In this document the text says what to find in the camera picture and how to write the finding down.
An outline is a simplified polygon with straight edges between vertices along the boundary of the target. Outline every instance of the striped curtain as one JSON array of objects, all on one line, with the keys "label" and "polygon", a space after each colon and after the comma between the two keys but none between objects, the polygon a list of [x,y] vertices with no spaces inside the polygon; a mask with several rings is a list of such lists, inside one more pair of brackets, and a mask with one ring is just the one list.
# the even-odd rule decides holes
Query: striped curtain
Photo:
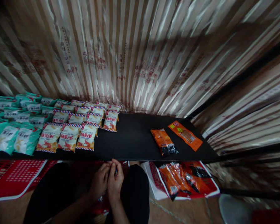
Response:
[{"label": "striped curtain", "polygon": [[280,0],[13,0],[0,91],[184,117],[280,41]]}]

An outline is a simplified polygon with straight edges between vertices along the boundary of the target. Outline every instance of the leg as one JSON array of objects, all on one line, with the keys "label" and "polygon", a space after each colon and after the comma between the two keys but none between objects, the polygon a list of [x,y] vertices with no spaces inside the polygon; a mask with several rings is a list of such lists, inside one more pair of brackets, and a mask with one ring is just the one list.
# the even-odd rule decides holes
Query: leg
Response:
[{"label": "leg", "polygon": [[34,190],[23,223],[44,223],[74,203],[74,196],[69,166],[66,163],[54,165]]},{"label": "leg", "polygon": [[[149,182],[146,173],[140,166],[130,166],[122,183],[120,198],[131,224],[148,223]],[[112,211],[108,214],[106,223],[113,223]]]}]

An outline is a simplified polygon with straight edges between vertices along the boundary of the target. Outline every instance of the floor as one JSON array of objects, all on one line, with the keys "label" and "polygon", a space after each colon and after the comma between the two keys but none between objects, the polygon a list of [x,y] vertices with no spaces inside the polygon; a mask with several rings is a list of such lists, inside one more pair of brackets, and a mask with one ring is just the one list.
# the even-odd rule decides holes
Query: floor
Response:
[{"label": "floor", "polygon": [[[0,224],[22,223],[32,191],[15,200],[0,201]],[[192,201],[174,201],[164,199],[150,200],[149,224],[166,223],[205,223],[223,224],[218,197],[201,198]]]}]

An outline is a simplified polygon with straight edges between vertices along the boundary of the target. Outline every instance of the hand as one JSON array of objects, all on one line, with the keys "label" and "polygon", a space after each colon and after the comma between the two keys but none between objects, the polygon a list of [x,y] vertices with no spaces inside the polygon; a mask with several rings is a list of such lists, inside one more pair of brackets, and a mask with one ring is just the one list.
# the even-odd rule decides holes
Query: hand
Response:
[{"label": "hand", "polygon": [[95,201],[97,201],[107,189],[109,170],[110,164],[104,163],[94,175],[88,195]]},{"label": "hand", "polygon": [[122,182],[124,181],[124,173],[120,162],[115,159],[109,162],[111,165],[110,175],[108,179],[108,197],[110,204],[120,201],[120,190]]}]

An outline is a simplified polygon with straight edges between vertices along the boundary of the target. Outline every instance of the black table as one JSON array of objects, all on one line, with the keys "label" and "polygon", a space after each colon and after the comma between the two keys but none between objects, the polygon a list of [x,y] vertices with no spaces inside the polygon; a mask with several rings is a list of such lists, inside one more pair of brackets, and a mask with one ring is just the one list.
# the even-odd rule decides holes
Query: black table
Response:
[{"label": "black table", "polygon": [[[203,141],[196,152],[168,127],[176,120]],[[179,154],[165,158],[161,157],[159,148],[150,132],[151,128],[161,127],[166,130]],[[16,152],[9,156],[5,152],[0,152],[0,159],[110,160],[115,158],[121,161],[201,160],[203,162],[212,162],[218,159],[216,152],[188,119],[147,114],[119,114],[119,122],[117,122],[116,128],[117,132],[98,130],[93,152],[76,149],[76,153],[73,153],[57,149],[56,153],[34,152],[34,156]]]}]

